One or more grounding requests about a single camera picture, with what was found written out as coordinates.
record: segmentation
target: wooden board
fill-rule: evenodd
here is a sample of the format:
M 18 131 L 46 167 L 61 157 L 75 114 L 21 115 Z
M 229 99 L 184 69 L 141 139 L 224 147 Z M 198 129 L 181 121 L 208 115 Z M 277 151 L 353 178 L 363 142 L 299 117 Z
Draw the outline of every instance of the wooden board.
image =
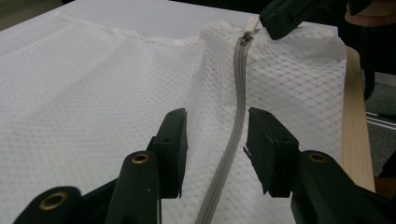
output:
M 360 58 L 358 52 L 350 47 L 346 47 L 346 54 L 341 165 L 355 184 L 375 191 Z

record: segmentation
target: zipper slider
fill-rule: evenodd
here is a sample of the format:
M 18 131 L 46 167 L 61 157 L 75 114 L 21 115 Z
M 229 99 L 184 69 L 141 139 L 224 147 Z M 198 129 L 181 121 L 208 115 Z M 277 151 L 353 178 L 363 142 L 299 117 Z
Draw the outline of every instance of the zipper slider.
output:
M 258 16 L 252 16 L 247 20 L 244 35 L 241 37 L 241 45 L 246 45 L 253 38 L 251 35 L 256 30 L 259 21 L 260 18 Z

